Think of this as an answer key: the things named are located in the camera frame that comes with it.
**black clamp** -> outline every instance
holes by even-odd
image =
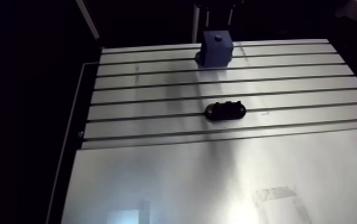
[[[241,101],[231,102],[227,101],[223,104],[216,102],[206,107],[204,116],[210,121],[219,120],[237,120],[241,119],[246,114],[246,108]]]

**blue 3d printed part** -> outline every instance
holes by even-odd
[[[200,52],[196,54],[196,61],[205,68],[226,67],[231,61],[231,37],[227,30],[205,31]]]

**black object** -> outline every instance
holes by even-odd
[[[208,105],[204,111],[205,117],[210,121],[236,120],[243,118],[245,114],[246,108],[241,101],[227,101],[223,104],[217,102]]]
[[[205,31],[200,52],[196,54],[195,60],[205,68],[227,67],[233,49],[234,44],[227,30]]]

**dark background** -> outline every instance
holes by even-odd
[[[211,11],[235,41],[328,38],[357,75],[357,22],[344,1],[245,1]],[[106,47],[189,43],[191,1],[87,0]],[[200,31],[204,29],[204,12]],[[99,47],[73,0],[0,0],[0,222],[45,223],[83,62]]]

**screw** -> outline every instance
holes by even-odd
[[[216,41],[221,41],[223,39],[223,36],[221,36],[221,35],[216,35],[215,36],[215,40]]]

